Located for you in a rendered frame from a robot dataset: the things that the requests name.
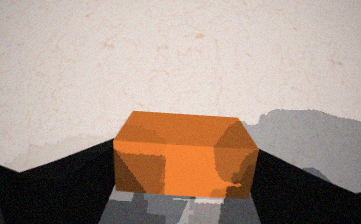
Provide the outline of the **orange block with dark square face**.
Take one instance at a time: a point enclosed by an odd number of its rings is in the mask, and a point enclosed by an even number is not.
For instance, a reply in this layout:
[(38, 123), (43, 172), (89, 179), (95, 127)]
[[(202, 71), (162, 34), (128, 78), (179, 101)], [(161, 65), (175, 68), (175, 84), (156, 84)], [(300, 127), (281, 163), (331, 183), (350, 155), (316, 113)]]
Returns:
[(132, 111), (113, 140), (116, 191), (248, 199), (254, 142), (235, 117)]

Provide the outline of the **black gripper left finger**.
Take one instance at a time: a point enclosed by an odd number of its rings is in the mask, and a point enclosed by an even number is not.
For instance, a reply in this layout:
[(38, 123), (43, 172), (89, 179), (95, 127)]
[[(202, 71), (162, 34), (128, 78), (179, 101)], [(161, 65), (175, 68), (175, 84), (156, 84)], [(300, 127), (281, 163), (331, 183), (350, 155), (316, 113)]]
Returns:
[(115, 186), (114, 139), (23, 172), (0, 165), (0, 224), (98, 224)]

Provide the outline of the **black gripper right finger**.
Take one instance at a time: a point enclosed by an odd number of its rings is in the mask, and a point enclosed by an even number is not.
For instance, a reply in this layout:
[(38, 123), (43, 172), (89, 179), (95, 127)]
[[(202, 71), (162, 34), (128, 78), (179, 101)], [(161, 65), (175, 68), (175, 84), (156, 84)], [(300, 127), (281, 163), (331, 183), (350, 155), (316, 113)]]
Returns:
[(261, 149), (250, 194), (261, 224), (361, 224), (361, 192), (324, 181)]

